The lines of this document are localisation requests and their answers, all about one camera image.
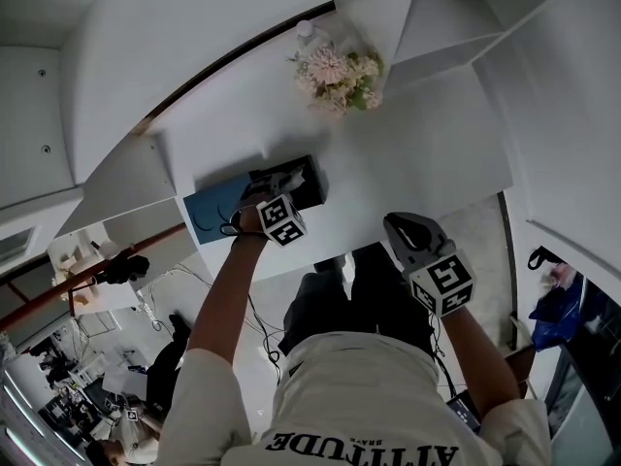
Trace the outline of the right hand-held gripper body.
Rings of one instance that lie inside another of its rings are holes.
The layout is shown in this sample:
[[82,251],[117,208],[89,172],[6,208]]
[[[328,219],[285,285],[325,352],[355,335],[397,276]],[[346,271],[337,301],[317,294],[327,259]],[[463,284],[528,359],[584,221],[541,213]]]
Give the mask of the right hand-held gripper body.
[[472,300],[470,261],[436,221],[397,212],[386,215],[383,226],[412,297],[430,313],[443,317]]

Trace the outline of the person's left hand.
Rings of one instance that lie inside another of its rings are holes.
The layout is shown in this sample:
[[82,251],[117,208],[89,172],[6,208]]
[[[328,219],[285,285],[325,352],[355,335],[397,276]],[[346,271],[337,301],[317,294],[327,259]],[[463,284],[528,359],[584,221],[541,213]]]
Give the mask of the person's left hand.
[[263,234],[263,225],[255,206],[246,206],[240,210],[239,227],[245,234]]

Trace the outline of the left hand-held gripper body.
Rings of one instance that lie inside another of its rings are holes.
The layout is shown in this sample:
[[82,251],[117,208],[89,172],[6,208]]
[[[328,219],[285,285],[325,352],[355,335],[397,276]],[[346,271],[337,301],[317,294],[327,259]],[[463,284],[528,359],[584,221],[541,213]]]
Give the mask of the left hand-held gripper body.
[[307,234],[304,219],[291,195],[303,182],[302,176],[271,175],[250,183],[243,193],[242,203],[256,207],[264,234],[281,248]]

